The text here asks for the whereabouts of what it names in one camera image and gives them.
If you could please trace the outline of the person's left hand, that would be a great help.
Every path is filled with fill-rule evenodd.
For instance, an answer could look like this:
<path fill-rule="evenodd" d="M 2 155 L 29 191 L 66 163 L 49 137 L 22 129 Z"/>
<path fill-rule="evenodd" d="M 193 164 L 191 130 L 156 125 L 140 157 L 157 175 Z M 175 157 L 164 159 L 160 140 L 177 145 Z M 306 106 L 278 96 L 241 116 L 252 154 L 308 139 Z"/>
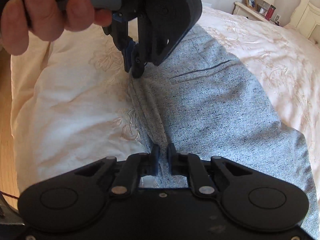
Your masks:
<path fill-rule="evenodd" d="M 112 22 L 112 13 L 94 9 L 90 0 L 68 0 L 66 12 L 56 0 L 10 0 L 1 15 L 3 48 L 14 56 L 29 46 L 29 32 L 46 42 L 57 40 L 64 30 L 79 32 L 92 24 L 102 27 Z"/>

